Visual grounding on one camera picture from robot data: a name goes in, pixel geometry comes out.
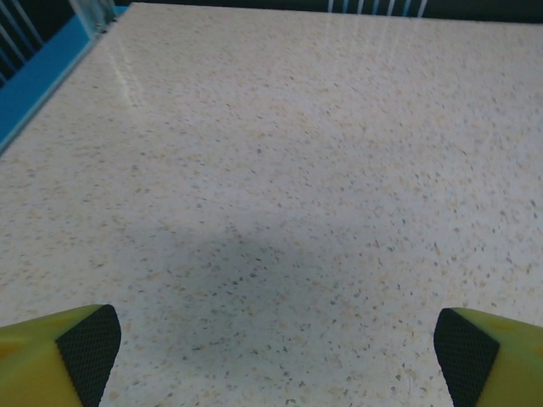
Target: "white granite surface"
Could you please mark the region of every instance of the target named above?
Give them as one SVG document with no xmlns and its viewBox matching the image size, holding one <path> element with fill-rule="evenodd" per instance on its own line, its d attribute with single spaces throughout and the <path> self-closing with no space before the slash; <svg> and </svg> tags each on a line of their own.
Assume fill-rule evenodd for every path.
<svg viewBox="0 0 543 407">
<path fill-rule="evenodd" d="M 543 27 L 136 4 L 0 162 L 0 325 L 112 303 L 103 407 L 451 406 L 543 325 Z"/>
</svg>

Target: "blue panel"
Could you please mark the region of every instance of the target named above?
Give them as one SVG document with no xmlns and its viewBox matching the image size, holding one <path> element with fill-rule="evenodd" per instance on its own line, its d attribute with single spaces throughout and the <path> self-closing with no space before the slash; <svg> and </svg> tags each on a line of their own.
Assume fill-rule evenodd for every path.
<svg viewBox="0 0 543 407">
<path fill-rule="evenodd" d="M 118 7 L 118 14 L 127 7 Z M 75 16 L 0 89 L 0 154 L 76 66 L 91 42 Z"/>
</svg>

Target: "black rubber pad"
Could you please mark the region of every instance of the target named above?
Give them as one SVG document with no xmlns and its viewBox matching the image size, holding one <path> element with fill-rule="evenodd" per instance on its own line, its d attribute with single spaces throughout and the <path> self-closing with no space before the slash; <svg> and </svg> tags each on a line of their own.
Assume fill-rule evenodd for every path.
<svg viewBox="0 0 543 407">
<path fill-rule="evenodd" d="M 453 309 L 443 309 L 434 348 L 455 407 L 475 407 L 500 344 Z"/>
<path fill-rule="evenodd" d="M 105 305 L 57 339 L 83 407 L 98 407 L 120 347 L 115 309 Z"/>
</svg>

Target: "dark background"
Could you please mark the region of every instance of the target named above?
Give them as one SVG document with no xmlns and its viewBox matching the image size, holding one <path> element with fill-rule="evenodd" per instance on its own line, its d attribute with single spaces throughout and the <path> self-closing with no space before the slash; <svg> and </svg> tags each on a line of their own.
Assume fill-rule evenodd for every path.
<svg viewBox="0 0 543 407">
<path fill-rule="evenodd" d="M 402 15 L 405 0 L 396 0 L 392 15 Z M 422 0 L 411 0 L 408 16 L 415 17 Z M 0 0 L 16 18 L 19 14 L 15 11 L 11 0 Z M 127 6 L 131 0 L 117 0 L 119 6 Z M 272 8 L 281 10 L 317 11 L 327 12 L 327 0 L 146 0 L 146 3 L 170 3 L 189 4 L 200 6 L 222 6 L 239 8 Z M 20 0 L 20 4 L 33 21 L 36 29 L 44 41 L 50 39 L 73 15 L 68 0 Z M 341 13 L 343 0 L 335 0 L 333 12 Z M 350 0 L 347 12 L 356 13 L 357 0 Z M 388 0 L 380 0 L 378 14 L 386 14 L 389 7 Z M 363 14 L 371 14 L 373 1 L 364 2 Z M 482 20 L 504 21 L 519 23 L 543 23 L 543 0 L 428 0 L 424 17 L 432 19 L 449 20 Z M 18 19 L 20 27 L 25 24 Z M 32 52 L 19 39 L 8 19 L 0 13 L 0 24 L 14 39 L 19 50 L 30 58 Z M 27 32 L 35 48 L 39 48 Z M 0 37 L 0 49 L 11 61 L 6 63 L 0 56 L 0 73 L 9 78 L 22 66 L 23 62 L 15 55 L 9 45 Z"/>
</svg>

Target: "terrazzo surface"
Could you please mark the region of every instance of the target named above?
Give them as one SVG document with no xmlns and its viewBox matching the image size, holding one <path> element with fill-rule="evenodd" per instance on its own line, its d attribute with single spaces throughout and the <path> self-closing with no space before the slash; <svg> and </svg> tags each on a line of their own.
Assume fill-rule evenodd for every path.
<svg viewBox="0 0 543 407">
<path fill-rule="evenodd" d="M 135 4 L 0 161 L 0 326 L 111 303 L 103 407 L 451 406 L 543 325 L 543 27 Z"/>
</svg>

